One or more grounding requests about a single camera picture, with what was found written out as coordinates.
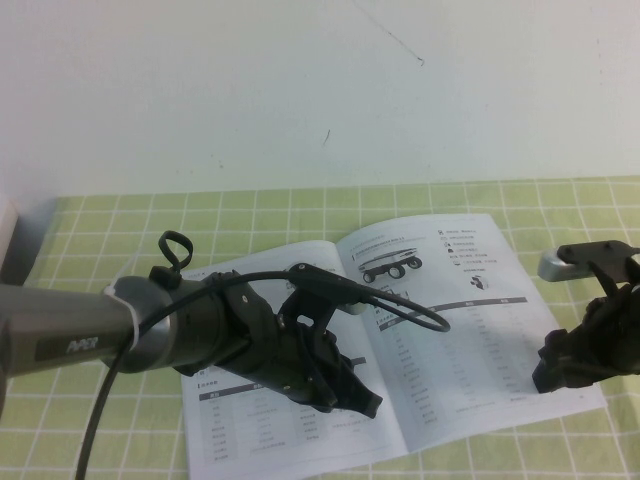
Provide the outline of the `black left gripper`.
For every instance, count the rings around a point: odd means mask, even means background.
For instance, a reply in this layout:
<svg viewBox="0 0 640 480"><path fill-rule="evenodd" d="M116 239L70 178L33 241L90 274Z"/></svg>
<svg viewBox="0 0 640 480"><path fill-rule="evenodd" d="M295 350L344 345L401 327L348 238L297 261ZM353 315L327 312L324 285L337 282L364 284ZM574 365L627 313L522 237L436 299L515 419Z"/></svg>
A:
<svg viewBox="0 0 640 480"><path fill-rule="evenodd" d="M375 418L382 398L354 372L326 332L333 304L298 288L275 313L248 284L224 291L230 331L243 345L221 360L228 371L323 413L349 410Z"/></svg>

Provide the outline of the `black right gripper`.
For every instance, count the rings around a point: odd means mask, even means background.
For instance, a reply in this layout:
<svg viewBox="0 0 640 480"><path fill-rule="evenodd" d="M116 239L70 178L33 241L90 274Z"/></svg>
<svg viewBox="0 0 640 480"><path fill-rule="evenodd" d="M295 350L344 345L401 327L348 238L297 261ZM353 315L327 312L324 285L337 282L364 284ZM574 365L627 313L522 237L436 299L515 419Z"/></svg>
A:
<svg viewBox="0 0 640 480"><path fill-rule="evenodd" d="M551 331L532 379L540 394L593 385L597 375L639 374L639 287L592 300L580 327Z"/></svg>

